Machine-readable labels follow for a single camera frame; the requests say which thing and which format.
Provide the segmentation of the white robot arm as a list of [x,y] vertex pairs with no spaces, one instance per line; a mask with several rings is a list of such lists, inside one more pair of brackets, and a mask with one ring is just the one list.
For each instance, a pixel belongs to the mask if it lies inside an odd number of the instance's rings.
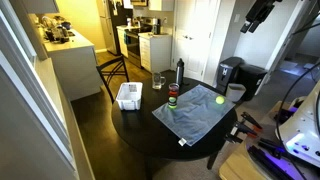
[[[242,33],[253,33],[264,22],[274,9],[274,3],[283,0],[256,0],[245,16]],[[295,35],[311,29],[311,26],[301,26],[306,13],[313,9],[318,10],[318,0],[299,0],[284,28],[271,57],[274,59],[266,68],[270,74],[286,51],[287,45]],[[306,96],[295,113],[284,123],[276,125],[276,135],[284,145],[285,150],[307,163],[320,167],[320,127],[319,127],[320,82],[317,82],[312,91]]]

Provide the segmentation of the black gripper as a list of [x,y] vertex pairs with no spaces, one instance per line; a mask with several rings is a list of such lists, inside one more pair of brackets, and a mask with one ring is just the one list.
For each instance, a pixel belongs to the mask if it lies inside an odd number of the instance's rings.
[[240,29],[242,33],[253,33],[257,27],[266,20],[275,7],[274,3],[282,0],[256,0],[245,17],[245,23]]

